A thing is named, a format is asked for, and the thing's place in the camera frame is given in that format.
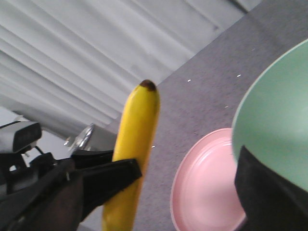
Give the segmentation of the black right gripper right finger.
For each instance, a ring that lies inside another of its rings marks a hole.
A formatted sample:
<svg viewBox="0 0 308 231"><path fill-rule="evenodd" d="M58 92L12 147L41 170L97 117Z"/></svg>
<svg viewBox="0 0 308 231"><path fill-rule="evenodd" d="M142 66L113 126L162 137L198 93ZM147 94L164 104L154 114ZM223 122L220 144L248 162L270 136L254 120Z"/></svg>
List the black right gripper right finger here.
<svg viewBox="0 0 308 231"><path fill-rule="evenodd" d="M235 188L246 213L242 231L306 231L308 193L241 148Z"/></svg>

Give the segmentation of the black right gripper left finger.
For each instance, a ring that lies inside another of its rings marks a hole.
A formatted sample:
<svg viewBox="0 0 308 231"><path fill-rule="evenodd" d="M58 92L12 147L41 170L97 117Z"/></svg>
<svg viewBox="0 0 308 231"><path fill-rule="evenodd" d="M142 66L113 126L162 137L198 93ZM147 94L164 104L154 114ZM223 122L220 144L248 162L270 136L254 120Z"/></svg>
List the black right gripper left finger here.
<svg viewBox="0 0 308 231"><path fill-rule="evenodd" d="M141 177L135 159L110 152L55 160L51 153L27 166L20 153L0 156L3 231L75 231L97 206Z"/></svg>

